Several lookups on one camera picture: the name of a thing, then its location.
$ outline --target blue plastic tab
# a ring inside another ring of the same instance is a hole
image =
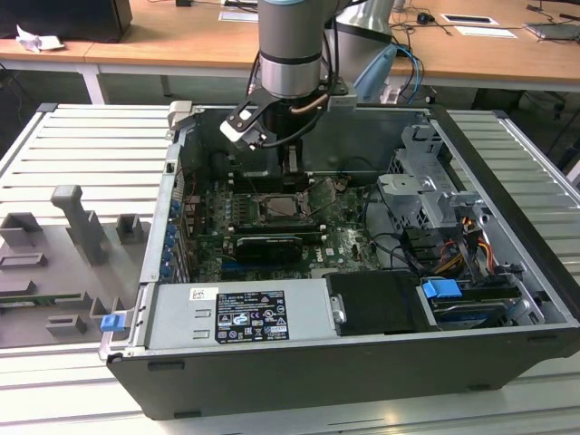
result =
[[[118,333],[125,330],[126,314],[107,314],[101,320],[101,331],[104,333]]]
[[[425,295],[432,297],[462,297],[461,289],[454,279],[430,279],[423,284]]]

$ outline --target desk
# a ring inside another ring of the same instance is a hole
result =
[[[546,22],[541,14],[526,10],[534,0],[414,0],[413,6],[429,8],[439,24],[449,24],[440,14],[483,15],[496,20],[500,27],[521,27],[523,23]],[[544,12],[556,22],[559,14],[580,15],[580,7],[544,2]],[[392,14],[391,23],[417,25],[411,35],[414,53],[425,63],[423,83],[437,86],[519,89],[535,91],[580,92],[580,44],[538,42],[527,29],[510,30],[517,39],[463,36],[455,28],[422,28],[416,23],[417,11],[407,8]],[[403,31],[394,34],[407,43]],[[407,60],[398,59],[392,75],[409,74]]]
[[[122,43],[69,43],[68,50],[34,54],[14,41],[0,40],[0,62],[6,68],[66,71],[82,74],[93,103],[107,102],[100,73],[167,76],[247,77],[258,48],[257,24],[218,21],[221,8],[198,4],[177,8],[168,0],[131,0],[133,21]],[[546,18],[526,10],[527,0],[415,0],[443,23],[441,13],[489,15],[501,26],[519,27]],[[578,15],[574,5],[544,2],[557,20],[559,13]],[[391,21],[415,21],[416,11],[394,14]],[[419,28],[411,36],[415,53],[425,63],[423,83],[438,86],[580,92],[580,45],[538,43],[525,29],[517,39],[462,36],[454,28]],[[403,32],[395,31],[403,43]],[[411,72],[406,59],[397,59],[391,76],[399,82]]]

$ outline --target warning label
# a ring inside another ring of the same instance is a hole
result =
[[[283,291],[217,294],[218,343],[267,342],[289,338]]]

